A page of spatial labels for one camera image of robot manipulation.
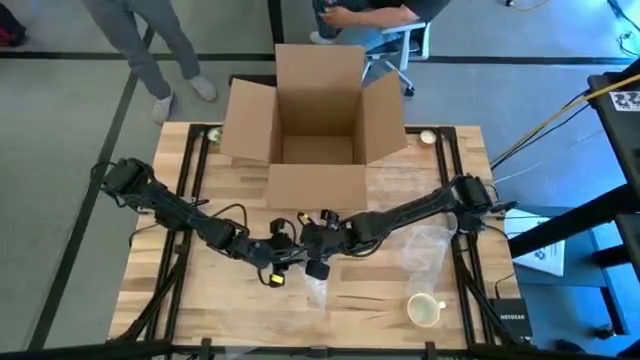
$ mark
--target black electronics box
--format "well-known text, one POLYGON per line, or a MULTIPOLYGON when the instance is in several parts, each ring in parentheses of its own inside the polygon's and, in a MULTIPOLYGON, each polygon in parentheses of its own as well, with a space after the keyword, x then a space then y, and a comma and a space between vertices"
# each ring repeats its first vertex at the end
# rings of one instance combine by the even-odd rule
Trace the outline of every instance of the black electronics box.
POLYGON ((523 299, 491 299, 491 305, 515 339, 531 342, 533 333, 523 299))

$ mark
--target white mug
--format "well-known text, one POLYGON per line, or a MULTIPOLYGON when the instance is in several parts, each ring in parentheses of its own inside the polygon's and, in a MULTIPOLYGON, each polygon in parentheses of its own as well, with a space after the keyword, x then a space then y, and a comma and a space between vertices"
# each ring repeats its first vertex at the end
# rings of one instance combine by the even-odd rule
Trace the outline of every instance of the white mug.
POLYGON ((436 301, 429 294, 417 293, 407 302, 407 315, 414 324, 428 328, 440 320, 440 311, 446 307, 444 302, 436 301))

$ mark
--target person's hand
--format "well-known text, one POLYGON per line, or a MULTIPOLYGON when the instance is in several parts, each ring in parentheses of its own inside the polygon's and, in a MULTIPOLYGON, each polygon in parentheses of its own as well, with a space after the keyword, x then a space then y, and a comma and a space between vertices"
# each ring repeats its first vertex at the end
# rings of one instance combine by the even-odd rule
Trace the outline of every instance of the person's hand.
POLYGON ((344 29, 347 26, 355 25, 355 15, 356 13, 342 6, 326 8, 324 13, 320 14, 324 21, 334 29, 344 29))

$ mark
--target gray pants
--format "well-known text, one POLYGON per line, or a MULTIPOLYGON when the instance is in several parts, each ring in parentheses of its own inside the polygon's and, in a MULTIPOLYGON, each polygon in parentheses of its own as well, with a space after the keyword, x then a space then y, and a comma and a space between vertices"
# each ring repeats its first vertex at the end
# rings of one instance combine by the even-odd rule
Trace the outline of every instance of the gray pants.
POLYGON ((166 41, 175 55, 182 76, 191 79, 200 74, 193 45, 180 29, 170 0, 82 0, 95 23, 111 45, 127 58, 131 71, 158 99, 171 94, 158 64, 145 47, 134 13, 140 15, 166 41))

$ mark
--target cardboard box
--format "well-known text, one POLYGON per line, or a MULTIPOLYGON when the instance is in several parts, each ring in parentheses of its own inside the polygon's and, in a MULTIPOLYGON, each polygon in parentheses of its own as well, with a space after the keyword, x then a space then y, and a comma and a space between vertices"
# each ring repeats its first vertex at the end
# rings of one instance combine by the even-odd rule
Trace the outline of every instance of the cardboard box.
POLYGON ((267 206, 367 208, 365 166, 407 146, 396 73, 362 88, 359 46, 277 45, 277 88, 234 80, 223 154, 269 164, 267 206))

